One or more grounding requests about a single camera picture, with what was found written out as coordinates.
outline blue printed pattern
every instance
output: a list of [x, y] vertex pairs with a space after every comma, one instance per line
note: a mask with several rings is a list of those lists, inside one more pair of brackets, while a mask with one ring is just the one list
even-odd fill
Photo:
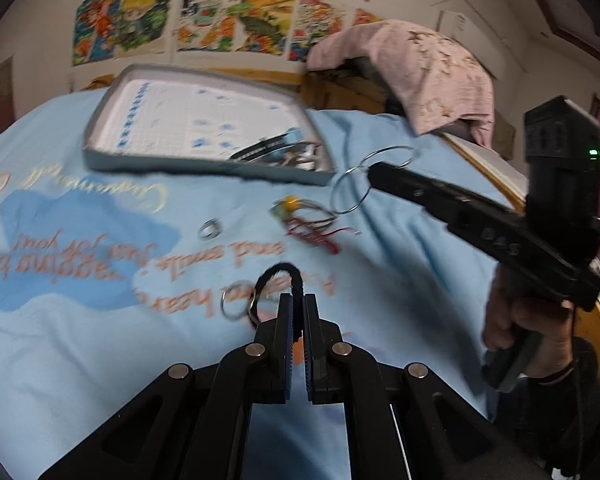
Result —
[[129, 136], [131, 135], [131, 127], [136, 122], [136, 115], [138, 114], [138, 110], [142, 106], [142, 99], [146, 94], [149, 86], [151, 85], [150, 81], [145, 81], [140, 85], [140, 89], [136, 94], [136, 98], [131, 103], [131, 108], [129, 108], [129, 112], [126, 115], [125, 125], [122, 129], [122, 133], [120, 133], [120, 140], [118, 141], [118, 148], [120, 150], [126, 149], [126, 146], [129, 142]]

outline wall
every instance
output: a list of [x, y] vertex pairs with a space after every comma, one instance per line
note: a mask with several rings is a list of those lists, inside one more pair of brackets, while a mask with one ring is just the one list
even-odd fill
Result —
[[529, 47], [525, 64], [528, 73], [520, 81], [509, 115], [518, 131], [511, 164], [527, 174], [524, 113], [561, 94], [588, 112], [593, 94], [600, 97], [600, 79], [571, 59], [535, 41]]
[[[304, 70], [303, 64], [286, 61], [284, 57], [248, 52], [167, 52], [72, 68], [75, 9], [81, 1], [83, 0], [16, 0], [0, 21], [0, 62], [13, 55], [17, 117], [54, 96], [69, 92], [71, 85], [79, 89], [93, 77], [119, 73], [126, 65], [135, 62], [175, 62], [187, 66], [260, 68], [298, 73]], [[384, 18], [421, 23], [430, 28], [436, 27], [441, 10], [466, 13], [500, 45], [502, 53], [507, 57], [507, 75], [503, 81], [496, 82], [495, 87], [496, 106], [509, 117], [514, 92], [523, 73], [516, 59], [524, 58], [528, 35], [504, 0], [468, 0], [469, 4], [463, 0], [327, 1], [346, 4], [352, 8], [363, 7]], [[172, 23], [175, 15], [173, 9]], [[490, 25], [486, 25], [480, 16]]]

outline bed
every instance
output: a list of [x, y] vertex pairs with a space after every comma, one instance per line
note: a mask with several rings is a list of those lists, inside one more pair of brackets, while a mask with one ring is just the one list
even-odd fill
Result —
[[[281, 260], [304, 272], [345, 340], [388, 364], [426, 363], [489, 415], [480, 331], [494, 260], [380, 192], [338, 221], [361, 234], [339, 234], [333, 255], [286, 236], [269, 211], [290, 194], [327, 204], [329, 187], [91, 173], [80, 139], [103, 95], [53, 99], [0, 136], [0, 462], [14, 480], [38, 478], [171, 364], [203, 367], [252, 340], [247, 322], [221, 315], [222, 288]], [[339, 172], [409, 144], [420, 151], [413, 171], [509, 203], [444, 139], [416, 137], [404, 119], [311, 114]], [[201, 240], [211, 218], [223, 231]], [[261, 309], [275, 315], [273, 302]], [[302, 368], [286, 406], [254, 407], [244, 478], [350, 477], [344, 413], [306, 400]]]

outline silver rivet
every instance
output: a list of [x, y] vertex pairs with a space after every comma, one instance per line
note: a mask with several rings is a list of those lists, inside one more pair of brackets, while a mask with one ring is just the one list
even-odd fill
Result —
[[173, 365], [169, 368], [169, 377], [171, 379], [184, 379], [189, 374], [189, 367], [183, 364]]
[[409, 375], [418, 379], [425, 378], [429, 373], [429, 369], [422, 363], [412, 363], [407, 370], [409, 371]]
[[264, 345], [261, 345], [260, 343], [251, 343], [250, 345], [247, 345], [247, 348], [245, 348], [244, 351], [247, 352], [247, 355], [259, 357], [264, 354], [266, 348], [264, 348]]
[[334, 354], [338, 355], [349, 355], [353, 348], [349, 343], [336, 343], [331, 347]]

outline metal ring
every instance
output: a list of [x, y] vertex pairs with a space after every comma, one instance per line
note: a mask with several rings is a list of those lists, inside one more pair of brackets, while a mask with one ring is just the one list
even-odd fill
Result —
[[249, 308], [251, 306], [251, 298], [253, 297], [253, 293], [251, 293], [250, 299], [247, 302], [247, 304], [245, 305], [242, 312], [239, 312], [238, 314], [228, 314], [226, 312], [226, 310], [224, 309], [224, 298], [226, 297], [226, 294], [230, 290], [234, 290], [234, 288], [237, 288], [237, 287], [243, 286], [243, 285], [249, 285], [252, 289], [254, 287], [253, 283], [251, 283], [251, 282], [247, 282], [247, 281], [235, 282], [235, 283], [232, 283], [231, 285], [229, 285], [227, 288], [225, 288], [225, 290], [222, 291], [222, 296], [220, 297], [220, 312], [229, 321], [238, 321], [239, 319], [242, 319], [244, 316], [249, 315]]
[[331, 207], [331, 211], [333, 213], [335, 213], [336, 215], [346, 215], [348, 213], [351, 213], [352, 211], [355, 211], [365, 201], [365, 198], [368, 196], [369, 192], [371, 192], [371, 184], [369, 184], [369, 187], [366, 190], [366, 193], [363, 195], [363, 197], [359, 200], [359, 202], [355, 206], [347, 209], [346, 211], [338, 211], [336, 209], [335, 196], [336, 196], [336, 190], [338, 189], [338, 186], [340, 184], [342, 184], [342, 182], [348, 175], [350, 175], [351, 173], [353, 173], [354, 171], [359, 170], [359, 169], [366, 170], [366, 167], [365, 166], [355, 166], [353, 168], [349, 168], [347, 171], [345, 171], [343, 174], [341, 174], [338, 177], [338, 179], [336, 180], [335, 184], [333, 184], [333, 188], [331, 188], [331, 196], [329, 199], [329, 206]]
[[207, 220], [198, 229], [198, 236], [203, 240], [213, 240], [222, 232], [222, 222], [217, 218]]
[[369, 153], [365, 158], [363, 158], [360, 161], [358, 167], [362, 166], [363, 168], [366, 168], [365, 162], [368, 161], [372, 156], [376, 156], [378, 153], [390, 152], [391, 150], [411, 150], [412, 152], [414, 152], [413, 156], [409, 160], [403, 162], [400, 166], [398, 166], [398, 170], [401, 170], [405, 166], [408, 166], [420, 156], [418, 149], [414, 148], [413, 146], [407, 146], [406, 144], [400, 146], [388, 146], [386, 148], [381, 148], [380, 150], [375, 150], [373, 153]]

